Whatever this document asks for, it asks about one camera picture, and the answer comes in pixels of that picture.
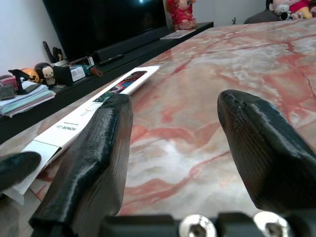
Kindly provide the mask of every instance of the television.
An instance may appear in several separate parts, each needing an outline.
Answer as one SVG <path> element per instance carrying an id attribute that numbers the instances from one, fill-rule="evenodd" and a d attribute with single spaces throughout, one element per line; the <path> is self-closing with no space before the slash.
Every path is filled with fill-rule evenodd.
<path id="1" fill-rule="evenodd" d="M 102 61 L 168 34 L 163 0 L 43 1 L 69 61 L 98 50 Z"/>

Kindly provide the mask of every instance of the stack of papers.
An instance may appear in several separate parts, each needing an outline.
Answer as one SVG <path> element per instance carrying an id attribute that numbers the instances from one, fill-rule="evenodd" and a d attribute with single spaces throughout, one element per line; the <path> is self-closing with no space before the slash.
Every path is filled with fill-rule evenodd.
<path id="1" fill-rule="evenodd" d="M 35 83 L 25 81 L 22 83 L 23 89 Z M 0 101 L 0 114 L 12 117 L 16 114 L 25 112 L 34 106 L 55 97 L 55 92 L 48 89 L 46 85 L 40 85 L 27 95 L 16 95 L 10 100 Z"/>

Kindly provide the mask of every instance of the red figurine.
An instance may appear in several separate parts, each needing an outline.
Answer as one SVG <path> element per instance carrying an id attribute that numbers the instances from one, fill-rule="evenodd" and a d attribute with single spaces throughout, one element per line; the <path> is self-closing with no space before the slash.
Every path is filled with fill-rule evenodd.
<path id="1" fill-rule="evenodd" d="M 167 0 L 167 2 L 176 30 L 190 30 L 197 26 L 192 5 L 196 0 Z"/>

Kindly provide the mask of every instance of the product box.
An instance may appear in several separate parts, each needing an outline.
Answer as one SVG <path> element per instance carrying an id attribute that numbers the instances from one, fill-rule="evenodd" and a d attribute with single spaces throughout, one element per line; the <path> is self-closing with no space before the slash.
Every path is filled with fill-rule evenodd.
<path id="1" fill-rule="evenodd" d="M 132 94 L 158 69 L 159 66 L 133 69 L 36 137 L 22 152 L 39 153 L 41 155 L 39 166 L 21 183 L 3 193 L 24 204 L 23 195 L 37 175 L 71 145 L 110 94 Z"/>

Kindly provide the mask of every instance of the tv stand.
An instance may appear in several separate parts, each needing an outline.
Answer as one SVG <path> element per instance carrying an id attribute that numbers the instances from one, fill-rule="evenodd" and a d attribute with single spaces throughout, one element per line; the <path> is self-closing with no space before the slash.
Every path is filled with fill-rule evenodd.
<path id="1" fill-rule="evenodd" d="M 153 41 L 125 53 L 123 58 L 105 66 L 96 65 L 96 67 L 103 72 L 102 77 L 86 77 L 76 81 L 72 86 L 66 86 L 64 88 L 54 87 L 52 88 L 52 90 L 56 92 L 54 99 L 43 102 L 29 111 L 17 114 L 13 116 L 13 118 L 0 115 L 0 144 L 133 68 L 139 67 L 148 60 L 212 27 L 214 27 L 213 22 L 198 23 L 195 31 L 180 39 Z"/>

